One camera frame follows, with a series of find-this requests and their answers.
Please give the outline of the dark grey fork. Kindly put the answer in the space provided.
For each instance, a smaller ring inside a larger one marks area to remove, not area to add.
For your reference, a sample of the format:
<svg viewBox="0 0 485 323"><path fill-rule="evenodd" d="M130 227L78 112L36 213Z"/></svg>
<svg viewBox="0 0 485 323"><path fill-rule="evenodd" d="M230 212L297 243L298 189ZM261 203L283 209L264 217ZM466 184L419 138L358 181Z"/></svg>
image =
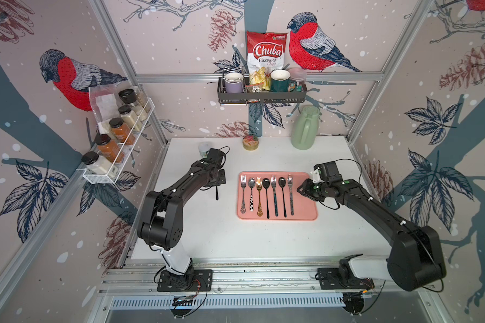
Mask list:
<svg viewBox="0 0 485 323"><path fill-rule="evenodd" d="M287 177L287 185L289 189L289 198L290 198L290 214L293 216L295 214L294 209L294 198L293 198L293 175L289 174Z"/></svg>

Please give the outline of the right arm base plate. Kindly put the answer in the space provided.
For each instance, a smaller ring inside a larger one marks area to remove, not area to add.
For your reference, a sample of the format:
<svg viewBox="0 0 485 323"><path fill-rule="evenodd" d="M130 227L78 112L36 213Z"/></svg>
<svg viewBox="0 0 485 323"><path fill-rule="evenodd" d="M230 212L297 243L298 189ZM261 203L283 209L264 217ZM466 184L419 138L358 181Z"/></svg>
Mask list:
<svg viewBox="0 0 485 323"><path fill-rule="evenodd" d="M357 278L350 270L341 268L318 268L315 279L319 281L322 290L358 289L362 291L375 288L372 280Z"/></svg>

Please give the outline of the pink plastic tray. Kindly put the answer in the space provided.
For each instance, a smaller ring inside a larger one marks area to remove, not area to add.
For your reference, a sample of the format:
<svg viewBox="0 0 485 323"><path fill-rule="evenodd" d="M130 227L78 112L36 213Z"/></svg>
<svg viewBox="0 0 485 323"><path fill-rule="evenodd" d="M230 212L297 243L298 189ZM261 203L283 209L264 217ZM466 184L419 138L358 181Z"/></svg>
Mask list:
<svg viewBox="0 0 485 323"><path fill-rule="evenodd" d="M290 198L289 198L289 189L287 185L287 177L288 175L293 175L293 198L294 198L294 209L295 214L292 216L290 214ZM246 203L246 213L242 214L240 212L241 208L241 176L245 175L247 177L247 187L245 188L245 203ZM249 188L249 179L262 177L269 178L271 180L271 176L275 175L277 179L276 184L276 195L277 195L277 202L278 202L278 214L279 216L275 216L274 211L274 204L273 204L273 192L272 187L268 189L268 197L269 197L269 213L270 218L266 218L266 198L265 198L265 189L264 187L261 190L261 204L263 210L263 216L259 217L257 215L257 205L258 205L258 192L257 187L253 189L253 198L254 198L254 211L250 212L249 210L249 199L250 199L250 188ZM282 190L278 184L279 177L284 177L286 179L286 186L284 189L285 198L286 198L286 209L287 209L287 218L283 215L283 202L282 202ZM310 176L305 172L241 172L238 175L238 191L237 191L237 216L240 219L246 220L282 220L282 221L314 221L318 217L317 206L316 203L307 197L303 197L300 195L296 190L297 188L304 182L304 180L310 178Z"/></svg>

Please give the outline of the silver fork ornate handle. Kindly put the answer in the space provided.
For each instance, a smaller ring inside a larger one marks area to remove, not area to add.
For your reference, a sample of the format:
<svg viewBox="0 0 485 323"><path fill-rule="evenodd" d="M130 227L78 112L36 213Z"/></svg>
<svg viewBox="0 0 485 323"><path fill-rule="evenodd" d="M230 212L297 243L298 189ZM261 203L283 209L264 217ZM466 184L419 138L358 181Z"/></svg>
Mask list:
<svg viewBox="0 0 485 323"><path fill-rule="evenodd" d="M240 212L242 214L246 213L246 203L245 203L245 188L247 187L247 177L245 175L241 176L241 208Z"/></svg>

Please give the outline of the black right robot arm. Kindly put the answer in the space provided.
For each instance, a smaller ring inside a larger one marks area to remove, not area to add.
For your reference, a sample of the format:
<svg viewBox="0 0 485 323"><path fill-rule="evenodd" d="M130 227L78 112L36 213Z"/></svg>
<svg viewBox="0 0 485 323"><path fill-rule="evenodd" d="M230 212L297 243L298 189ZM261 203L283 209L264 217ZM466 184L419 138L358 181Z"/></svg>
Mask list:
<svg viewBox="0 0 485 323"><path fill-rule="evenodd" d="M340 260L336 277L344 288L355 281L393 281L404 291L443 281L447 275L439 234L432 227L417 226L390 211L359 181L343 179L335 161L317 164L312 178L304 180L298 193L323 203L333 198L366 220L391 246L387 257L355 254Z"/></svg>

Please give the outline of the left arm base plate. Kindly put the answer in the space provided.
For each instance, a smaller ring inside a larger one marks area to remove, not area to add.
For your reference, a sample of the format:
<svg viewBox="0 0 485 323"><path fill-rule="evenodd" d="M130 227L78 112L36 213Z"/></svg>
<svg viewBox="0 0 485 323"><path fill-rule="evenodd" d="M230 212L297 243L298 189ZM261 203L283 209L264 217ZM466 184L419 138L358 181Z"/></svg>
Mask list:
<svg viewBox="0 0 485 323"><path fill-rule="evenodd" d="M213 270L194 270L186 275L176 275L163 270L154 281L158 292L210 292Z"/></svg>

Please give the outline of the silver fork teal handle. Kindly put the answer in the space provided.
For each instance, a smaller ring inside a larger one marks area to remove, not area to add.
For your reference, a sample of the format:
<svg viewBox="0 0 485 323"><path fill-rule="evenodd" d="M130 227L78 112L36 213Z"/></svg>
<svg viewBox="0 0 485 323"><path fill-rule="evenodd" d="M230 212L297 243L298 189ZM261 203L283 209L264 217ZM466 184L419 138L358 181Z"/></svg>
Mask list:
<svg viewBox="0 0 485 323"><path fill-rule="evenodd" d="M271 187L272 187L272 192L273 192L273 204L274 204L274 211L275 211L275 216L278 217L278 202L277 202L277 195L276 195L276 184L277 184L277 179L275 175L271 176Z"/></svg>

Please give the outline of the gold fork ornate handle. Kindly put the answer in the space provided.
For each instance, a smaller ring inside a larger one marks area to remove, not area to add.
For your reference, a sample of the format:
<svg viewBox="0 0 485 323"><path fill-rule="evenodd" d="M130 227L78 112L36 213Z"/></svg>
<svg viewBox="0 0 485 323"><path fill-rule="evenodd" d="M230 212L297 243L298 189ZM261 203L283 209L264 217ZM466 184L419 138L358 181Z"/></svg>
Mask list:
<svg viewBox="0 0 485 323"><path fill-rule="evenodd" d="M257 187L257 192L258 192L258 205L257 205L257 215L259 217L263 216L263 210L262 210L262 204L261 204L261 190L263 188L263 183L262 183L262 177L257 177L256 178L256 187Z"/></svg>

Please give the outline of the black spoon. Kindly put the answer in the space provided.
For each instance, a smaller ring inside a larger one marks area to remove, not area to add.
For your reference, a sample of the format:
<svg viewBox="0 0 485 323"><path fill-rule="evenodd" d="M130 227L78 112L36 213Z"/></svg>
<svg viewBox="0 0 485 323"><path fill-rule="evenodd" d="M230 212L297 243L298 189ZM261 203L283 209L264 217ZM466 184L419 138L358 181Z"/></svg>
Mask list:
<svg viewBox="0 0 485 323"><path fill-rule="evenodd" d="M264 178L263 179L263 187L265 189L265 198L266 198L266 218L270 218L270 213L269 213L269 197L268 197L268 189L270 187L270 179L269 178Z"/></svg>
<svg viewBox="0 0 485 323"><path fill-rule="evenodd" d="M284 177L279 177L278 184L282 190L282 202L283 202L283 215L285 218L287 218L287 209L286 209L286 198L285 198L285 193L284 189L286 186L286 179Z"/></svg>

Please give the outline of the silver spoon patterned handle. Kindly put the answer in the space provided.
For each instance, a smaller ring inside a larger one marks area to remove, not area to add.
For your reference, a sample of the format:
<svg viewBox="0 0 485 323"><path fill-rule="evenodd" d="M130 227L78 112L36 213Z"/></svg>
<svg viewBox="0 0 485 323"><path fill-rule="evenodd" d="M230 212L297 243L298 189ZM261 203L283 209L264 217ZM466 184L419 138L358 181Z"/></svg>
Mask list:
<svg viewBox="0 0 485 323"><path fill-rule="evenodd" d="M249 188L250 188L250 199L249 199L249 210L250 212L254 211L254 198L253 198L253 189L256 186L255 178L249 179Z"/></svg>

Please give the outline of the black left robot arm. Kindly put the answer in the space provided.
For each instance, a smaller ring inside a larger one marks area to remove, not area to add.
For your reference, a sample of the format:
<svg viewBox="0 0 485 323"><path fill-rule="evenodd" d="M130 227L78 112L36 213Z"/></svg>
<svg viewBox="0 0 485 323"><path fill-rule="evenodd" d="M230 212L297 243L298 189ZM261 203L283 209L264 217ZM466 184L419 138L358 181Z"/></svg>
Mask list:
<svg viewBox="0 0 485 323"><path fill-rule="evenodd" d="M180 243L184 230L184 207L198 191L226 183L227 153L211 148L207 156L191 164L188 172L162 191L149 192L144 199L137 237L161 255L166 271L178 278L190 278L193 260Z"/></svg>

